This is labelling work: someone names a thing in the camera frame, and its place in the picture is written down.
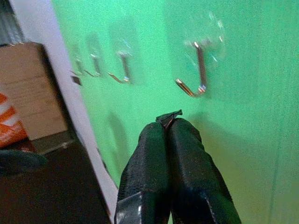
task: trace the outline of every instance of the cardboard box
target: cardboard box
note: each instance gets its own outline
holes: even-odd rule
[[[30,140],[67,130],[37,43],[0,48],[0,88],[15,106]]]

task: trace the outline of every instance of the dark floor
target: dark floor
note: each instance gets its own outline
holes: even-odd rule
[[[108,224],[85,149],[71,143],[46,155],[41,171],[0,177],[0,224]]]

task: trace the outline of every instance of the wall hook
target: wall hook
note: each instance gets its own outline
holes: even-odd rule
[[[100,66],[99,66],[99,57],[97,57],[94,54],[90,54],[90,56],[92,57],[93,60],[93,65],[94,65],[94,69],[95,69],[95,74],[93,75],[92,73],[90,73],[87,70],[84,70],[88,75],[92,76],[92,77],[100,77],[101,76],[101,72],[100,72]]]
[[[115,75],[113,75],[110,72],[108,72],[108,75],[110,75],[113,79],[115,79],[119,83],[129,83],[131,78],[130,78],[130,71],[129,71],[128,61],[127,61],[128,54],[122,51],[117,52],[117,54],[121,57],[122,66],[125,73],[123,77],[123,81],[119,80]]]
[[[193,92],[182,80],[177,78],[175,80],[176,84],[185,91],[190,97],[200,97],[206,91],[206,68],[204,62],[203,50],[200,47],[198,42],[194,42],[193,47],[196,49],[197,59],[199,64],[199,77],[200,77],[200,85],[196,92]]]
[[[76,76],[81,76],[81,75],[83,75],[83,72],[84,72],[84,71],[83,71],[82,62],[81,62],[78,58],[76,58],[75,63],[76,63],[78,72],[71,71],[71,73],[73,73],[73,74],[76,75]]]

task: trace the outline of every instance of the green wall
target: green wall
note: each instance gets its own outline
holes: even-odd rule
[[[243,223],[297,223],[296,1],[53,0],[53,5],[74,70],[76,55],[91,73],[93,49],[100,57],[102,77],[81,76],[80,90],[117,184],[143,127],[182,109],[200,130]],[[212,40],[205,49],[207,91],[192,98],[174,79],[198,87],[196,52],[186,42],[207,37]],[[122,79],[119,50],[131,54],[131,84],[107,74]]]

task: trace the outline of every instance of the white stripe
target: white stripe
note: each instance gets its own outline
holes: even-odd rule
[[[17,115],[13,115],[9,119],[7,119],[6,121],[1,122],[1,124],[12,127],[18,121],[19,121],[19,117]]]
[[[8,101],[5,101],[4,103],[0,104],[0,116],[4,114],[9,108],[10,103]]]

